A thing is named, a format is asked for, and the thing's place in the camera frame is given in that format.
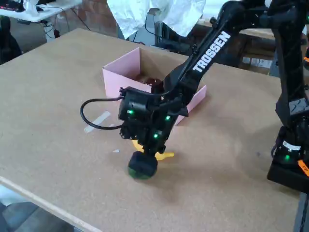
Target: robotic arm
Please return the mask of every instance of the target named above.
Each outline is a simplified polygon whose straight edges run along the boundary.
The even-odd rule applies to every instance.
[[[228,1],[212,18],[212,29],[188,60],[176,67],[152,93],[127,87],[120,90],[120,135],[137,140],[144,154],[135,152],[129,163],[135,177],[151,177],[157,169],[155,153],[165,151],[173,125],[179,115],[188,116],[187,104],[214,58],[241,30],[272,29],[276,39],[282,94],[276,112],[283,126],[272,150],[273,162],[268,179],[309,192],[309,177],[299,161],[309,165],[309,102],[305,94],[301,55],[301,35],[306,24],[307,0]]]

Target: desk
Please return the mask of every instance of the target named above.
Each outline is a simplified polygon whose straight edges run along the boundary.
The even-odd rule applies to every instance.
[[[37,16],[32,16],[27,11],[23,12],[15,12],[15,11],[7,11],[4,9],[0,9],[0,15],[8,16],[11,18],[17,18],[33,23],[38,23],[42,20],[47,20],[51,16],[57,15],[62,11],[65,11],[69,8],[72,8],[76,5],[82,3],[82,0],[57,0],[55,2],[48,3],[46,5],[39,5],[41,6],[43,11],[38,12]],[[47,34],[46,40],[49,42],[54,38],[54,31],[51,30],[51,26],[53,24],[48,22],[47,27],[44,28],[45,33]]]
[[[214,64],[167,142],[175,157],[148,181],[127,174],[134,148],[119,131],[84,132],[102,66],[137,46],[78,29],[0,66],[0,184],[84,231],[292,231],[299,194],[266,179],[278,78]],[[115,102],[85,114],[104,111],[118,123]]]

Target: yellow object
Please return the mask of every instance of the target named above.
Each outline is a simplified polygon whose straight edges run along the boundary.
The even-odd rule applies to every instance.
[[[138,144],[137,140],[132,140],[132,143],[138,151],[144,152],[143,147]],[[164,160],[167,157],[173,157],[173,156],[174,156],[174,152],[164,152],[163,154],[160,154],[159,152],[157,152],[155,154],[155,158],[157,160]]]

